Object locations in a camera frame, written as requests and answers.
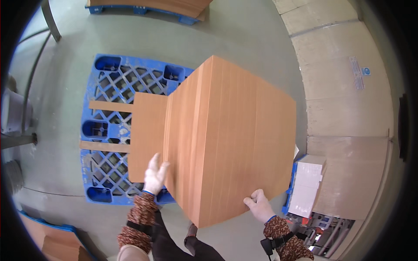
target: concrete floor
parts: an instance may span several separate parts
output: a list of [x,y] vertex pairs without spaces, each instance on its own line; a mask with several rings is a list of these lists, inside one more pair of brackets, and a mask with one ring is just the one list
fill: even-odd
[[[303,83],[288,32],[271,0],[214,0],[205,22],[186,26],[162,14],[145,17],[129,10],[90,15],[86,0],[50,0],[62,35],[48,41],[38,64],[29,99],[39,144],[4,151],[3,160],[19,159],[25,187],[15,195],[18,208],[55,224],[85,231],[101,258],[117,254],[116,235],[129,206],[87,203],[81,179],[79,131],[86,82],[97,53],[138,56],[197,68],[218,55],[281,88],[297,103],[296,143],[306,151],[306,104]],[[24,35],[46,27],[38,11]],[[22,43],[10,73],[24,88],[47,33]],[[281,214],[285,195],[271,203]],[[163,206],[173,240],[182,248],[189,221],[177,204]],[[250,212],[199,230],[199,239],[226,260],[261,260],[263,224]]]

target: white work glove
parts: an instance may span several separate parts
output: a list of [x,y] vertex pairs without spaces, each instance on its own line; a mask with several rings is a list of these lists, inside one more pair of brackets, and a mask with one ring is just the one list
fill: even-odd
[[251,194],[251,198],[244,198],[244,203],[250,208],[254,217],[263,223],[266,223],[276,215],[264,196],[264,191],[260,188]]
[[167,169],[170,163],[164,161],[158,169],[158,161],[160,159],[160,153],[156,153],[148,163],[148,169],[145,171],[144,189],[143,191],[149,192],[153,195],[157,195],[161,188],[163,188],[164,180],[166,179]]

